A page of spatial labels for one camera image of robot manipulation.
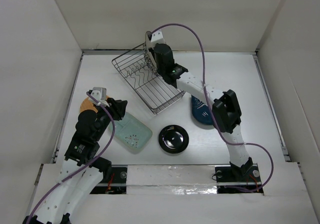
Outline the blue floral rimmed plate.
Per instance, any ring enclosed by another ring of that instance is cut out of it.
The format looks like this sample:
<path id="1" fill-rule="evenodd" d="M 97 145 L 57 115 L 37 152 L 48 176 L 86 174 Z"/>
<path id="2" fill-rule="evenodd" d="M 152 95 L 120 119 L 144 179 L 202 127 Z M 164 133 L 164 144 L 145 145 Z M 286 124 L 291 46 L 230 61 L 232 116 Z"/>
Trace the blue floral rimmed plate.
<path id="1" fill-rule="evenodd" d="M 144 47 L 143 55 L 144 55 L 144 60 L 147 67 L 155 76 L 158 76 L 159 74 L 158 74 L 157 65 L 153 56 L 153 49 L 149 47 L 146 42 L 143 44 L 143 47 Z"/>

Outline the dark blue leaf-shaped dish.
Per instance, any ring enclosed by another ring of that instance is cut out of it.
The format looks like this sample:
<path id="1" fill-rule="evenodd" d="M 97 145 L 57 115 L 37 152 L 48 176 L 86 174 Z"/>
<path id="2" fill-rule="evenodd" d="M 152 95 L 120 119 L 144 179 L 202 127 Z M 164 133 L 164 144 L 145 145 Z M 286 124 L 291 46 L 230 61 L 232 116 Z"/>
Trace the dark blue leaf-shaped dish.
<path id="1" fill-rule="evenodd" d="M 202 129 L 215 128 L 208 106 L 194 96 L 191 96 L 191 116 L 198 127 Z"/>

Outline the cream plate with tree pattern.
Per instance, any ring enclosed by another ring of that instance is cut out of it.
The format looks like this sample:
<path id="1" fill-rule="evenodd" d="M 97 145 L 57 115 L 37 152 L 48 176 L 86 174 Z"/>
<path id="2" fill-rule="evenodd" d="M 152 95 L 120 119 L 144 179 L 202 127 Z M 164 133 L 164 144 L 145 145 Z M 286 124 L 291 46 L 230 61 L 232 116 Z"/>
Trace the cream plate with tree pattern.
<path id="1" fill-rule="evenodd" d="M 150 35 L 151 35 L 151 32 L 150 32 L 150 31 L 147 31 L 147 32 L 145 33 L 145 42 L 147 43 L 147 45 L 148 45 L 149 47 L 152 48 L 151 42 L 150 42 Z"/>

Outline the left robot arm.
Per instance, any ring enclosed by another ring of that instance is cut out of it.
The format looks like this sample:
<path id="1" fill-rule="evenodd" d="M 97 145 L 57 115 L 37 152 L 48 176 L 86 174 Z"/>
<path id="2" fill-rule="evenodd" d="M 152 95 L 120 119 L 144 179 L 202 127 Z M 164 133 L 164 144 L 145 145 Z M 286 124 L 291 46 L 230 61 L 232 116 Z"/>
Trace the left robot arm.
<path id="1" fill-rule="evenodd" d="M 110 97 L 101 101 L 92 97 L 84 100 L 58 182 L 25 217 L 25 224 L 70 224 L 93 188 L 112 179 L 112 163 L 101 157 L 98 141 L 108 125 L 124 117 L 127 104 L 126 100 Z"/>

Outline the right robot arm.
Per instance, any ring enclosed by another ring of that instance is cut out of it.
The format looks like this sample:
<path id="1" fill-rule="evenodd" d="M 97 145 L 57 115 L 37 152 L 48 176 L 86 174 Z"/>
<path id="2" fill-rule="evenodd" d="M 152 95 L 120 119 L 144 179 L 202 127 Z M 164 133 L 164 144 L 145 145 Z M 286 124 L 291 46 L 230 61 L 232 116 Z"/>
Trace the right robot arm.
<path id="1" fill-rule="evenodd" d="M 235 92 L 223 92 L 206 86 L 202 80 L 175 62 L 173 52 L 167 44 L 156 44 L 147 51 L 158 75 L 167 84 L 207 103 L 209 114 L 214 117 L 214 127 L 221 132 L 227 145 L 231 175 L 236 182 L 243 182 L 249 175 L 253 161 L 241 134 L 242 112 Z"/>

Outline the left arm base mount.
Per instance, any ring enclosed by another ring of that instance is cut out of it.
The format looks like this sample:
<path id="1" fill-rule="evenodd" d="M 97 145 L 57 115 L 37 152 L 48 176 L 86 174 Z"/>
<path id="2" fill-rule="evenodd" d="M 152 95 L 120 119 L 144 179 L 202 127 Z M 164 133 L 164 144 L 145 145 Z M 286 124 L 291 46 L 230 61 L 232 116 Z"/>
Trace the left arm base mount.
<path id="1" fill-rule="evenodd" d="M 108 179 L 98 183 L 90 194 L 121 195 L 127 193 L 127 166 L 112 166 L 112 172 Z"/>

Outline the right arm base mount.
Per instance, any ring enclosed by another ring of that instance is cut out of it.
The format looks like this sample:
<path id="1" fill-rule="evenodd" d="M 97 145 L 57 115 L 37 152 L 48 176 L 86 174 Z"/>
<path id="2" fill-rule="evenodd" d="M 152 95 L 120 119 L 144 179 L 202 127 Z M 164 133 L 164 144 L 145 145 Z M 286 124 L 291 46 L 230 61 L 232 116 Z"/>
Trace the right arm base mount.
<path id="1" fill-rule="evenodd" d="M 243 177 L 236 177 L 232 172 L 230 165 L 218 165 L 214 167 L 214 173 L 212 174 L 211 179 L 216 181 L 218 194 L 245 193 L 241 189 L 232 187 L 254 190 L 262 185 L 257 164 L 253 164 Z"/>

